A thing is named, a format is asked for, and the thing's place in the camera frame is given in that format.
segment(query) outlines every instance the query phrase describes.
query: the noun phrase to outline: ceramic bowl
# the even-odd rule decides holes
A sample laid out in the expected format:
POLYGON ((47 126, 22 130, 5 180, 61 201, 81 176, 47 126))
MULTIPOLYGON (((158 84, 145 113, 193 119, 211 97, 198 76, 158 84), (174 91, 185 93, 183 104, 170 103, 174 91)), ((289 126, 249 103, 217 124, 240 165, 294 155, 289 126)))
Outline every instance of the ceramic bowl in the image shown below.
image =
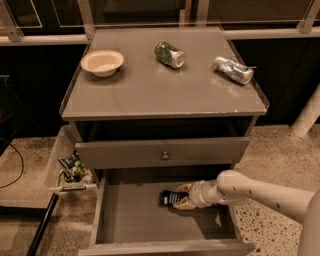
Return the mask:
POLYGON ((81 67, 98 77, 113 75, 123 63, 121 53, 111 50, 94 51, 85 55, 81 67))

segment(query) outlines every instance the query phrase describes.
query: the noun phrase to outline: drawer front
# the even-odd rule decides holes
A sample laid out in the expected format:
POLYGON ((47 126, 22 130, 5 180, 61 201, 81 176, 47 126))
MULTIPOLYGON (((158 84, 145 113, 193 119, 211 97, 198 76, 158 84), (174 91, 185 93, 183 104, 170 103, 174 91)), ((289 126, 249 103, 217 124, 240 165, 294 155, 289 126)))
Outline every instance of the drawer front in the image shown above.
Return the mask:
POLYGON ((234 164, 249 144, 248 137, 141 140, 77 143, 87 168, 130 168, 234 164))

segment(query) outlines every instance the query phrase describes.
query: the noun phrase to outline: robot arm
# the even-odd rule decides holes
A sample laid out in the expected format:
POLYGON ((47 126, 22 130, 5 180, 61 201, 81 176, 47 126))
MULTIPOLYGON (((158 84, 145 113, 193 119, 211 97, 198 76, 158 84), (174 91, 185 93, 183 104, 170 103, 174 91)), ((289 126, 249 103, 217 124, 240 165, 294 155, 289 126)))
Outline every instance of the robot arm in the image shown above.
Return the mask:
POLYGON ((186 184, 178 191, 189 194, 174 205, 178 209, 232 205, 254 199, 302 224, 298 256, 320 255, 320 191, 314 193, 256 181, 233 170, 220 173, 216 180, 186 184))

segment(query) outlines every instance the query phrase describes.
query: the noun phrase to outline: terrazzo floor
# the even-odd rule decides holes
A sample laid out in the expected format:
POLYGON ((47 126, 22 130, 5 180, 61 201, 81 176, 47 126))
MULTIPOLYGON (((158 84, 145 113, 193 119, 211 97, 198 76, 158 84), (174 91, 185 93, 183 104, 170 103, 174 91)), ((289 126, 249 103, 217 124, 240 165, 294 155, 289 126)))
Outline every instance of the terrazzo floor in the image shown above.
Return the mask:
MULTIPOLYGON (((288 126, 255 127, 251 142, 235 170, 265 182, 317 191, 320 188, 320 126, 314 125, 304 138, 288 126)), ((44 186, 45 168, 55 138, 15 139, 25 169, 20 180, 0 189, 0 206, 47 206, 51 193, 44 186)), ((14 180, 21 170, 17 153, 8 148, 0 157, 0 186, 14 180)), ((88 248, 96 199, 60 200, 44 233, 36 255, 77 255, 88 248)), ((234 207, 244 242, 255 244, 249 256, 294 256, 301 225, 249 201, 234 207)), ((39 218, 0 216, 0 256, 26 255, 39 218)))

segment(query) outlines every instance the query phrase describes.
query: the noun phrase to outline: soda can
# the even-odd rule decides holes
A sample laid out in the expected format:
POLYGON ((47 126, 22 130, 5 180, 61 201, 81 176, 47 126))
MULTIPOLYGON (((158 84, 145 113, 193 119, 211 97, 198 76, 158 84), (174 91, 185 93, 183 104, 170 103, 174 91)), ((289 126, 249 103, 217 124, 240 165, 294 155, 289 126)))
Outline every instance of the soda can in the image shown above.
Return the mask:
POLYGON ((184 64, 184 52, 167 42, 159 42, 154 47, 157 59, 172 68, 180 68, 184 64))
POLYGON ((253 76, 253 69, 242 65, 232 59, 225 57, 216 57, 212 67, 214 70, 227 74, 231 79, 240 84, 247 84, 253 76))

